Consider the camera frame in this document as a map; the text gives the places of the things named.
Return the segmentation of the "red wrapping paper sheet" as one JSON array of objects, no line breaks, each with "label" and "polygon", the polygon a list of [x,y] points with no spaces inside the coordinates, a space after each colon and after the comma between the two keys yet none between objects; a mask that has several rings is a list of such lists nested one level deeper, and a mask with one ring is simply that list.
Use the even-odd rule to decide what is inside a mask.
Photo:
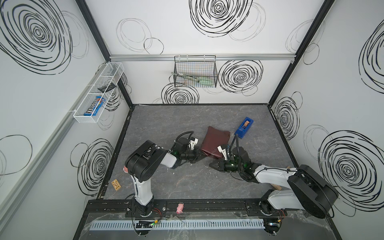
[{"label": "red wrapping paper sheet", "polygon": [[230,139],[229,131],[220,131],[212,126],[208,127],[207,134],[201,145],[201,151],[207,156],[214,159],[221,159],[223,154],[219,152],[218,147],[227,145]]}]

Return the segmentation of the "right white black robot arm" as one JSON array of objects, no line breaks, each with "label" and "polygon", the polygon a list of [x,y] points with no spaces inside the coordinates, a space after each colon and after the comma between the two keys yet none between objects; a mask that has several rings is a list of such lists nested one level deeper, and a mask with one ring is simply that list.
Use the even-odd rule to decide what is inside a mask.
[{"label": "right white black robot arm", "polygon": [[218,172],[238,173],[248,183],[276,185],[260,198],[262,214],[271,216],[283,210],[304,210],[324,219],[339,197],[336,189],[308,165],[298,168],[278,168],[252,162],[247,151],[234,137],[230,147],[219,146],[223,158],[210,163]]}]

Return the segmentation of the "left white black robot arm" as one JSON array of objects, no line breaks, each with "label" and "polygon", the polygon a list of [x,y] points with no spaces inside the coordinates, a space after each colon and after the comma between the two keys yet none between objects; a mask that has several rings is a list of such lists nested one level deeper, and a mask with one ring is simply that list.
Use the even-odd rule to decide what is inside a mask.
[{"label": "left white black robot arm", "polygon": [[199,140],[193,134],[193,131],[180,134],[169,150],[147,140],[126,159],[124,172],[131,175],[135,189],[133,203],[141,214],[149,215],[154,206],[151,177],[160,165],[176,169],[204,158]]}]

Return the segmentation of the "blue tape dispenser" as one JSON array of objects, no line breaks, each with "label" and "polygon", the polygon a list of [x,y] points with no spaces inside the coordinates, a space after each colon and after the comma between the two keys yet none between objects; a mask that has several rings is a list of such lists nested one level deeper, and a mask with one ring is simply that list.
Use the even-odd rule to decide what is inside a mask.
[{"label": "blue tape dispenser", "polygon": [[239,138],[242,139],[247,134],[247,132],[249,131],[253,123],[254,123],[254,120],[246,117],[241,123],[241,125],[235,131],[235,135],[237,135]]}]

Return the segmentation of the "small pink pig figure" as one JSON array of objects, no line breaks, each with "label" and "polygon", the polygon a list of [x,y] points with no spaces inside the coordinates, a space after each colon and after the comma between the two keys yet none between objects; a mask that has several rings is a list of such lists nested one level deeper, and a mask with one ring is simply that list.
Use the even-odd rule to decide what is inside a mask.
[{"label": "small pink pig figure", "polygon": [[184,204],[183,203],[179,203],[178,206],[177,206],[177,210],[176,210],[176,213],[179,215],[181,213],[183,213],[183,209],[184,209]]}]

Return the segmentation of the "wooden mallet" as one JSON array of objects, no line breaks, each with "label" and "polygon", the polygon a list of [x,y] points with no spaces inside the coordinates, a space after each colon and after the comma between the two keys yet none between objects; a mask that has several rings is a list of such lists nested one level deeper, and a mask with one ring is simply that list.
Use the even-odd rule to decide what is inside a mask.
[{"label": "wooden mallet", "polygon": [[286,167],[285,169],[273,169],[276,179],[273,180],[271,184],[276,190],[291,189],[289,183],[287,182],[288,178],[292,175],[290,172],[291,168]]}]

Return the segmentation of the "green item in basket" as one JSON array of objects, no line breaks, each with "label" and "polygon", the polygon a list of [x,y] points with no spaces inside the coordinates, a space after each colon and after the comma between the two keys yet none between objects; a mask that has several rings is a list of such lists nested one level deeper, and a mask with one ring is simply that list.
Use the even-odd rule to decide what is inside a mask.
[{"label": "green item in basket", "polygon": [[209,87],[209,88],[216,87],[215,78],[212,78],[210,76],[200,76],[198,77],[198,82],[200,85],[204,87]]}]

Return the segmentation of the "metal tongs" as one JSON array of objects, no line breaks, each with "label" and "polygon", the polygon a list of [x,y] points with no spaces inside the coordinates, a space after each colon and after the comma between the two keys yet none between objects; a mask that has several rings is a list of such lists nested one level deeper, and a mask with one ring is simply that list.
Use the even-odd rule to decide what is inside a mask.
[{"label": "metal tongs", "polygon": [[181,77],[185,80],[188,80],[188,81],[193,81],[193,82],[196,82],[196,83],[199,83],[200,80],[196,77],[193,77],[193,76],[189,76],[189,75],[185,75],[185,74],[179,74],[179,73],[174,73],[174,72],[171,72],[171,74],[175,77]]}]

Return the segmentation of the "wooden stamped tile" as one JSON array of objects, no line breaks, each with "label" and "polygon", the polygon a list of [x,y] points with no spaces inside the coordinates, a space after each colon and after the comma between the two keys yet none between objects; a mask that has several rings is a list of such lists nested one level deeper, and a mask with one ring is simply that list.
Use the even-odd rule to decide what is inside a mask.
[{"label": "wooden stamped tile", "polygon": [[117,180],[117,179],[114,179],[112,182],[111,182],[112,186],[114,187],[115,191],[118,191],[122,188],[120,182]]}]

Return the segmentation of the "blue candy packet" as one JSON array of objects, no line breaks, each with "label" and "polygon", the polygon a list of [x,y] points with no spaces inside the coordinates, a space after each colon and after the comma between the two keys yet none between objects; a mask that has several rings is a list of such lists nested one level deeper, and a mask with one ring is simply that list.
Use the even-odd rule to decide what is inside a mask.
[{"label": "blue candy packet", "polygon": [[84,116],[96,116],[104,102],[105,99],[103,97],[95,97],[89,108],[85,111]]}]

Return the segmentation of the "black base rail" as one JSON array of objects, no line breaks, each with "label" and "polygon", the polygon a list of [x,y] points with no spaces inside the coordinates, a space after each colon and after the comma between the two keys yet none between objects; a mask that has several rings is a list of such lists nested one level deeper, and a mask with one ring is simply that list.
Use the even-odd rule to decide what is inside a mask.
[{"label": "black base rail", "polygon": [[82,215],[86,219],[89,214],[122,214],[124,217],[137,219],[157,219],[177,216],[177,207],[184,207],[180,216],[192,213],[240,212],[247,217],[277,218],[294,207],[274,208],[264,198],[262,199],[197,199],[197,200],[153,200],[143,211],[135,200],[90,200]]}]

